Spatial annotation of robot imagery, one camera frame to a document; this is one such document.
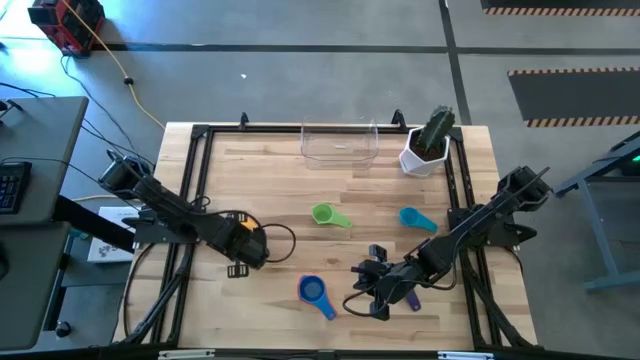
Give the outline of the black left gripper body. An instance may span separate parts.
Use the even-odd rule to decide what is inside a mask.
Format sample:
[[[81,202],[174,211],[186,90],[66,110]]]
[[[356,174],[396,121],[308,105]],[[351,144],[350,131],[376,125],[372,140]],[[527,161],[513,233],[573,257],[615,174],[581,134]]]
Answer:
[[[242,220],[252,219],[259,228],[249,230],[241,224]],[[226,212],[212,240],[212,248],[232,261],[239,261],[253,269],[261,269],[267,258],[266,233],[262,225],[248,213]]]

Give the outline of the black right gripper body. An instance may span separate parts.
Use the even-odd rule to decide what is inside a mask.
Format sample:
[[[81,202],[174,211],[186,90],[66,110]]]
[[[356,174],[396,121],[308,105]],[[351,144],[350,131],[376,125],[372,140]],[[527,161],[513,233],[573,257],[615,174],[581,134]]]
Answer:
[[[351,268],[358,279],[354,289],[367,295],[378,295],[391,304],[406,297],[414,289],[417,281],[425,279],[425,268],[417,262],[378,262],[364,260]]]

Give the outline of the blue measuring cup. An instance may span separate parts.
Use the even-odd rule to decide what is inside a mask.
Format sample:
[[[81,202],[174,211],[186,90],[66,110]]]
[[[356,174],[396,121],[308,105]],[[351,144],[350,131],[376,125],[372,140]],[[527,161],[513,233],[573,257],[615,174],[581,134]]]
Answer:
[[[325,282],[316,275],[306,275],[306,286],[304,288],[307,301],[304,303],[316,307],[327,320],[334,320],[337,312],[327,294]]]

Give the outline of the teal measuring cup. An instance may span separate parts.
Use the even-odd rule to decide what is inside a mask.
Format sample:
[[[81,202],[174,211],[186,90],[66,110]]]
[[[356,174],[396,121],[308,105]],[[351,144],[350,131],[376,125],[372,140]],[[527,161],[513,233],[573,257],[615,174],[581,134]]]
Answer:
[[[402,208],[398,214],[401,223],[405,226],[421,228],[433,233],[438,231],[438,225],[416,208],[405,207]]]

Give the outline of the green measuring cup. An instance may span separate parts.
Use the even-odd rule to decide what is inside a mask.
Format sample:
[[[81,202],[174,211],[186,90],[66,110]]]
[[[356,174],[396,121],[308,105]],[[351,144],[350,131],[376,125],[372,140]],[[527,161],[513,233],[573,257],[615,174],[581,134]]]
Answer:
[[[311,209],[312,217],[319,225],[336,225],[351,228],[352,221],[327,203],[319,203]]]

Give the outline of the clear plastic basket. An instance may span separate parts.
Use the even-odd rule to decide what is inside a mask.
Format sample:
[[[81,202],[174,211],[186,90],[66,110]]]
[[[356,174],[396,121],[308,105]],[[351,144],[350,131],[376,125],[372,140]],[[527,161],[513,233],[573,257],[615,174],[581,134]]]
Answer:
[[[300,152],[312,170],[368,169],[379,153],[377,122],[329,123],[307,116],[301,123]]]

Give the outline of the silver table clamp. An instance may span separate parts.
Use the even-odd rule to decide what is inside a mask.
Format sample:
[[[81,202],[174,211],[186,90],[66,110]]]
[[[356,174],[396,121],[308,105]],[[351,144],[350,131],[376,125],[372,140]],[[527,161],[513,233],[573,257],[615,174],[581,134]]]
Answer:
[[[495,360],[492,353],[463,352],[463,351],[439,351],[438,360]]]
[[[160,351],[157,360],[213,360],[216,352],[210,349],[174,349]]]

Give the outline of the white faceted planter pot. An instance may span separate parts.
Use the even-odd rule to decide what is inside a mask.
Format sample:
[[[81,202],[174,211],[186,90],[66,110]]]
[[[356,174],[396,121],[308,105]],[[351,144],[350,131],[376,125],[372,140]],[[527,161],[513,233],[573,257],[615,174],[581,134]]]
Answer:
[[[399,161],[405,175],[426,178],[436,168],[443,165],[448,158],[451,137],[446,135],[442,140],[443,150],[441,155],[438,155],[434,160],[425,161],[410,148],[410,142],[418,135],[420,130],[421,127],[409,131],[405,147],[399,155]]]

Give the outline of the white printed booklet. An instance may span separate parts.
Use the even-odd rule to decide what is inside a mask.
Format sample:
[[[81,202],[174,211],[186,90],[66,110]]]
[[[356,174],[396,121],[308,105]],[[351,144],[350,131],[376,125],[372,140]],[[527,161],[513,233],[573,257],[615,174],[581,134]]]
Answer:
[[[138,211],[139,209],[134,207],[101,207],[98,215],[134,234],[135,229],[126,225],[123,219],[138,217]],[[87,261],[89,263],[131,262],[133,257],[134,255],[132,253],[109,245],[99,238],[93,238],[87,255]]]

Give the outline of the green cactus plant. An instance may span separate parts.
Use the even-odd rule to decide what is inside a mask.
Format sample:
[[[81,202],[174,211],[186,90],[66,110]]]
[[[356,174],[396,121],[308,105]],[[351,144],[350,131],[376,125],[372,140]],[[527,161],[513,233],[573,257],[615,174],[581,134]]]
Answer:
[[[424,156],[441,151],[441,143],[455,123],[453,108],[440,105],[420,131],[415,148]]]

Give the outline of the grey desk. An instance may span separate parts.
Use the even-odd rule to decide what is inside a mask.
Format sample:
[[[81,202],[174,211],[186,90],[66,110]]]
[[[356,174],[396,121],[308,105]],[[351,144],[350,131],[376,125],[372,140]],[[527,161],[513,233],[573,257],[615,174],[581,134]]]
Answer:
[[[19,211],[0,215],[0,226],[51,219],[89,100],[77,97],[15,98],[0,116],[0,164],[32,164]]]
[[[65,222],[0,228],[0,351],[37,342],[69,229]]]

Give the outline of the black keyboard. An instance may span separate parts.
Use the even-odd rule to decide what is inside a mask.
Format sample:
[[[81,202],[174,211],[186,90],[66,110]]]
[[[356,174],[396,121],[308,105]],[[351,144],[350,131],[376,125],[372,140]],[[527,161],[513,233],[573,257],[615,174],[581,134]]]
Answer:
[[[19,212],[30,180],[31,162],[0,163],[0,215]]]

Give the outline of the black hazard-striped floor mat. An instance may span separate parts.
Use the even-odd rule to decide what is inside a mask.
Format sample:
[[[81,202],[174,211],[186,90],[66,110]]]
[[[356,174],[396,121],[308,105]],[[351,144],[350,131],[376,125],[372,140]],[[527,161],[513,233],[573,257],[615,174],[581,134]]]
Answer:
[[[480,0],[487,15],[640,17],[640,0]]]
[[[511,70],[529,128],[640,125],[640,67]]]

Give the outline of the black device green light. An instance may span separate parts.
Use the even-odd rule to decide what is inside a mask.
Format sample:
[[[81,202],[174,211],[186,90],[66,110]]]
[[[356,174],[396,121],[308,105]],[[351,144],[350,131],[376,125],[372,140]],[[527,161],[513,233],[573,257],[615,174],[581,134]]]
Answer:
[[[640,177],[640,147],[620,162],[619,170],[625,177]]]

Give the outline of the red black power station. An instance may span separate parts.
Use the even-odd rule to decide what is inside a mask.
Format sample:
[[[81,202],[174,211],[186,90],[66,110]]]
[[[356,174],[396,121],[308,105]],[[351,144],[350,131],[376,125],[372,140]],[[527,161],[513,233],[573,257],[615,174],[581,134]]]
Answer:
[[[29,18],[64,55],[86,58],[95,39],[81,23],[95,33],[105,19],[98,0],[34,0],[28,8]]]

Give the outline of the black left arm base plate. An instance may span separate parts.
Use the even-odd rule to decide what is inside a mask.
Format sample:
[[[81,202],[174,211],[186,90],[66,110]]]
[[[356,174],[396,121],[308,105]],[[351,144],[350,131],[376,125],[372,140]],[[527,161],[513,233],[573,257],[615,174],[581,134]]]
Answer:
[[[198,241],[195,219],[201,212],[144,206],[136,217],[122,222],[135,230],[134,241],[141,244],[194,244]]]

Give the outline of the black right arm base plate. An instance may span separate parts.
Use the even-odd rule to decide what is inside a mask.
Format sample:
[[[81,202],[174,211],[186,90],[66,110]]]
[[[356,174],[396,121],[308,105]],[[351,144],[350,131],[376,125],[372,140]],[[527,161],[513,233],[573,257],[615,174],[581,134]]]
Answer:
[[[472,208],[450,208],[447,219],[449,230],[453,230],[464,220],[477,213],[482,205],[474,205]],[[475,235],[468,235],[462,242],[462,248],[479,248],[482,246],[514,247],[519,246],[537,235],[537,231],[531,227],[516,224],[512,215],[494,219],[491,226],[486,230],[481,230]]]

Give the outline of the black aluminium table frame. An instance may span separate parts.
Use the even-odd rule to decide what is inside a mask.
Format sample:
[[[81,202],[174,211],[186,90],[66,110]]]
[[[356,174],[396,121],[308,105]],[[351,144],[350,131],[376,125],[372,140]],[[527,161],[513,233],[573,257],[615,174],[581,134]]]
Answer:
[[[183,348],[298,350],[468,350],[472,337],[463,285],[451,277],[419,289],[421,309],[391,308],[388,321],[358,317],[342,301],[354,294],[351,268],[370,244],[398,261],[424,231],[403,226],[400,209],[412,206],[446,230],[450,197],[443,169],[426,178],[403,174],[405,135],[384,134],[379,153],[364,170],[312,170],[300,152],[300,133],[270,125],[258,132],[218,132],[199,142],[212,151],[205,193],[214,210],[239,209],[268,228],[275,260],[242,279],[226,275],[227,260],[199,246],[195,252],[179,344]],[[311,209],[327,203],[351,228],[319,225]],[[319,276],[337,312],[330,321],[299,300],[302,275]]]

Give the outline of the blue metal table frame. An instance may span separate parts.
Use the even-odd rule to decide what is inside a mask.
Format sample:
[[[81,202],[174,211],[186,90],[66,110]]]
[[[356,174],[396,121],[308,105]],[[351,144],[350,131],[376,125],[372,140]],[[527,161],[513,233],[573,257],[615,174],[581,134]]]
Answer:
[[[640,177],[625,177],[620,162],[640,147],[640,130],[614,145],[602,158],[553,188],[556,197],[576,190],[600,250],[606,274],[584,283],[587,291],[640,285],[640,262],[625,267],[623,252],[640,245]]]

